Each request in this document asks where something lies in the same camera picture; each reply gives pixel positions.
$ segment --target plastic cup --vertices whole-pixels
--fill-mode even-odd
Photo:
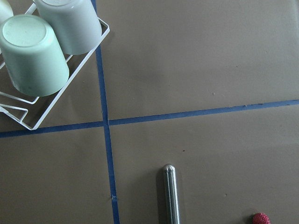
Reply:
[[[0,0],[0,24],[14,15],[13,10],[8,1]]]
[[[90,0],[34,0],[37,10],[54,29],[61,49],[81,55],[99,45],[102,28]]]
[[[26,95],[51,95],[69,78],[52,27],[38,16],[17,15],[2,23],[0,48],[14,87]]]

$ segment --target blue tape line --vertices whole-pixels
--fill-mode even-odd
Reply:
[[[34,131],[18,130],[18,131],[11,131],[11,132],[1,132],[0,133],[0,139],[1,138],[8,138],[8,137],[24,136],[24,135],[43,134],[43,133],[52,133],[52,132],[63,132],[63,131],[87,129],[87,128],[93,128],[93,127],[103,127],[103,126],[104,126],[103,121],[97,121],[97,122],[89,122],[89,123],[74,124],[74,125],[42,127],[42,128],[38,128]]]
[[[91,0],[91,1],[95,11],[97,11],[95,0]],[[107,99],[106,99],[105,79],[104,79],[102,53],[101,53],[100,46],[96,49],[95,53],[96,53],[98,75],[99,75],[99,82],[100,82],[100,94],[101,94],[100,97],[101,97],[102,114],[103,114],[113,220],[114,220],[114,224],[119,224],[120,219],[119,219],[119,212],[118,212],[118,202],[117,202],[115,176],[114,176],[114,163],[113,163],[113,154],[112,154],[112,146],[111,146],[111,135],[110,135],[109,121],[108,121],[108,107],[107,107]]]
[[[289,106],[289,105],[299,105],[299,100],[295,99],[295,100],[271,102],[271,103],[264,103],[264,104],[223,107],[223,108],[215,108],[215,109],[208,109],[208,110],[198,110],[198,111],[168,113],[168,114],[151,115],[151,116],[144,116],[144,117],[135,117],[135,118],[115,119],[109,121],[109,124],[112,126],[124,125],[124,124],[141,123],[141,122],[155,121],[155,120],[194,117],[194,116],[217,114],[217,113],[248,111],[248,110],[265,109],[265,108]]]

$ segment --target stainless steel tube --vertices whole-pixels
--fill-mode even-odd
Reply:
[[[170,164],[163,169],[168,224],[180,224],[176,170]]]

